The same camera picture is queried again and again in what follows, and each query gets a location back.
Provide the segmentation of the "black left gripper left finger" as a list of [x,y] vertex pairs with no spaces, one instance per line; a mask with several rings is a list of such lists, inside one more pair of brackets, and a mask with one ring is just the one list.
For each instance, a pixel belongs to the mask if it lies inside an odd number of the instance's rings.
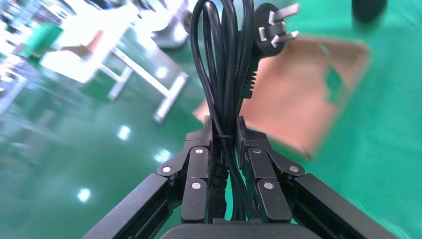
[[207,220],[212,160],[212,119],[186,135],[184,148],[148,175],[83,237],[152,239],[172,212],[182,206],[182,222]]

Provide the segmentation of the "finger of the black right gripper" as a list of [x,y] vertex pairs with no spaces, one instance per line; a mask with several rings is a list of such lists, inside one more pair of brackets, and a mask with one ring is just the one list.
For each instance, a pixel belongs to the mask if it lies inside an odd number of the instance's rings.
[[356,20],[375,20],[387,7],[387,0],[352,0],[352,15]]

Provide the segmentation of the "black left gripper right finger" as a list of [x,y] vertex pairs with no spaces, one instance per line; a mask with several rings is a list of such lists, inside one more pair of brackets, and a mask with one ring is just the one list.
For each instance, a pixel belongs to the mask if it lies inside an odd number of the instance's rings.
[[392,239],[394,235],[237,118],[237,154],[264,239]]

